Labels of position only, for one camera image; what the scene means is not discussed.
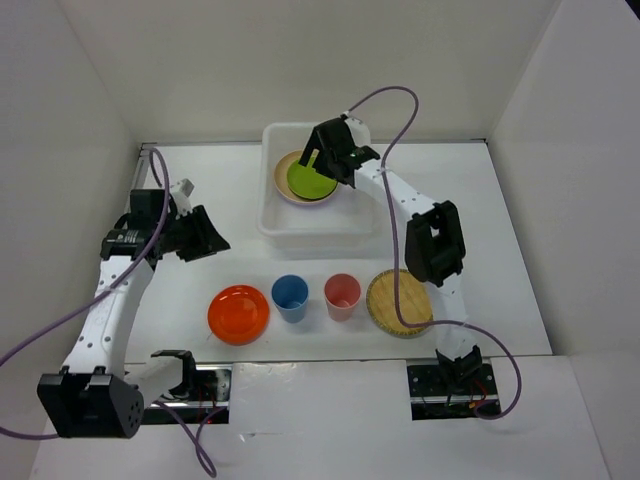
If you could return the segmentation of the blue plastic cup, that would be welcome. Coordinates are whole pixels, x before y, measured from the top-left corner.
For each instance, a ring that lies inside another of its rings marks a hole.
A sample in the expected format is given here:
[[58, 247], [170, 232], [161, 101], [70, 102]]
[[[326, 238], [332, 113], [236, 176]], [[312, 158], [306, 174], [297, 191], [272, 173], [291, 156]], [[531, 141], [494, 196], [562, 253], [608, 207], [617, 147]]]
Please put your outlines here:
[[284, 275], [274, 282], [271, 298], [286, 322], [299, 323], [306, 315], [309, 287], [300, 276]]

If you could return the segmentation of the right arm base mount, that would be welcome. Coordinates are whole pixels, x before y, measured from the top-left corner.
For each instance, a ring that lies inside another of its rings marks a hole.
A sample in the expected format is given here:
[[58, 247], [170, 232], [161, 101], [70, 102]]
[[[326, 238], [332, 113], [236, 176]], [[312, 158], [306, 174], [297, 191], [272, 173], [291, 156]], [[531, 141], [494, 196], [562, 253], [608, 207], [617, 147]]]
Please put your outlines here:
[[435, 363], [406, 367], [413, 421], [467, 419], [475, 408], [487, 416], [501, 413], [497, 386], [490, 363], [460, 386], [448, 386]]

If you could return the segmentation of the beige bear print plate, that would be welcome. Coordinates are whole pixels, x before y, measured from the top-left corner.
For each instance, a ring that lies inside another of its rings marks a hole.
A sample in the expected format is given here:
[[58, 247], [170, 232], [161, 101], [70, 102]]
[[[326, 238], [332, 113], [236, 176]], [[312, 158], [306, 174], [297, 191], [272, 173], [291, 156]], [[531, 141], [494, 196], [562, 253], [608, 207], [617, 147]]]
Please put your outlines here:
[[294, 161], [299, 161], [301, 155], [302, 155], [302, 151], [296, 150], [285, 155], [277, 163], [274, 169], [273, 178], [274, 178], [274, 184], [280, 194], [287, 195], [287, 196], [295, 195], [287, 184], [286, 174], [287, 174], [288, 168], [293, 164]]

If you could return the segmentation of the pink plastic cup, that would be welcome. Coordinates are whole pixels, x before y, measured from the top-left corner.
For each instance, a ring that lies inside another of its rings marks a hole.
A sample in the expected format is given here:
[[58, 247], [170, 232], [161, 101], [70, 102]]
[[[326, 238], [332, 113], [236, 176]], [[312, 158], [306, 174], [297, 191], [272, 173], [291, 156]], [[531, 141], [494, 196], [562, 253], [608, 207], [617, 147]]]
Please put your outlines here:
[[324, 297], [329, 317], [336, 322], [348, 320], [360, 301], [359, 281], [346, 273], [331, 276], [324, 285]]

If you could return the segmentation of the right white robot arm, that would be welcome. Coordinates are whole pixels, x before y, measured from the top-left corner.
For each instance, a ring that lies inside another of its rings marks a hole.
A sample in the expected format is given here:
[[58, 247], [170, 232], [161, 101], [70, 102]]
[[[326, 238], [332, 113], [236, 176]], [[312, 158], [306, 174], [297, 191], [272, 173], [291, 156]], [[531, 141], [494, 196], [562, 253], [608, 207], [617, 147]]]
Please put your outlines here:
[[439, 323], [464, 325], [467, 315], [460, 280], [466, 246], [455, 204], [437, 202], [419, 193], [388, 169], [378, 152], [368, 145], [358, 146], [345, 114], [313, 127], [299, 164], [388, 207], [394, 250], [394, 308], [403, 326], [423, 328], [430, 324], [409, 323], [400, 311], [397, 230], [400, 223], [405, 226], [406, 268], [424, 287], [431, 286], [438, 292], [434, 302], [446, 314]]

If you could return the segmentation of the lime green plate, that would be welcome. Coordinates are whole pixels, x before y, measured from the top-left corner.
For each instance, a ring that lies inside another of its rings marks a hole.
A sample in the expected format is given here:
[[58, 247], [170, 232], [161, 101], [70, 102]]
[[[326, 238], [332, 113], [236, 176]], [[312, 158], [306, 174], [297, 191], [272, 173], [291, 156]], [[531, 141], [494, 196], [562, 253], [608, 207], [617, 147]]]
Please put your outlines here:
[[305, 200], [315, 201], [325, 198], [338, 186], [336, 180], [327, 178], [313, 169], [316, 158], [317, 154], [312, 154], [306, 166], [294, 161], [287, 170], [286, 179], [289, 188], [296, 196]]

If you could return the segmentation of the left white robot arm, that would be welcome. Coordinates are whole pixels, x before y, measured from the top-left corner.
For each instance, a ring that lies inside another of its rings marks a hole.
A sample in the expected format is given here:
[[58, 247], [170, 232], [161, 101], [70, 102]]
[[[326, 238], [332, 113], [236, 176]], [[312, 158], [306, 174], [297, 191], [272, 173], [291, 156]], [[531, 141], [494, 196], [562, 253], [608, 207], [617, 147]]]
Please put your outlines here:
[[152, 402], [168, 393], [192, 397], [199, 387], [188, 350], [158, 350], [139, 370], [125, 368], [134, 320], [158, 262], [174, 253], [199, 260], [229, 249], [194, 189], [183, 179], [169, 189], [136, 189], [130, 210], [104, 237], [96, 304], [60, 370], [41, 376], [37, 395], [61, 438], [130, 438]]

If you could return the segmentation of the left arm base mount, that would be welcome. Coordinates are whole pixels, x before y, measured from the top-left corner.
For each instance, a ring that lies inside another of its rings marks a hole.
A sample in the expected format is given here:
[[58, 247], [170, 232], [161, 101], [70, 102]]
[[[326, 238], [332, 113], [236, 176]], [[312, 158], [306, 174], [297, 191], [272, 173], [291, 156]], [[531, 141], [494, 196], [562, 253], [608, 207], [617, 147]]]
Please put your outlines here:
[[164, 403], [185, 424], [227, 424], [232, 386], [231, 364], [196, 365], [193, 387], [187, 393], [163, 393]]

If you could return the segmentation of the lilac plastic plate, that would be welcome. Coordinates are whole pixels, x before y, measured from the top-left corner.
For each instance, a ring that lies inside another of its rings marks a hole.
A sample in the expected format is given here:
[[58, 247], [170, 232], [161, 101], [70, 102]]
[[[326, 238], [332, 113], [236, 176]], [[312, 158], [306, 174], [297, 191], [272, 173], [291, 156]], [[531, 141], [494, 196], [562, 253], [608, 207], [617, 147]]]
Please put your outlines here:
[[298, 196], [295, 196], [295, 195], [287, 196], [287, 195], [280, 194], [280, 197], [284, 201], [289, 202], [289, 203], [291, 203], [293, 205], [298, 205], [298, 206], [319, 205], [319, 204], [322, 204], [322, 203], [325, 203], [325, 202], [329, 201], [334, 196], [335, 196], [335, 193], [331, 193], [331, 194], [329, 194], [329, 195], [327, 195], [327, 196], [325, 196], [323, 198], [310, 200], [310, 199], [304, 199], [302, 197], [298, 197]]

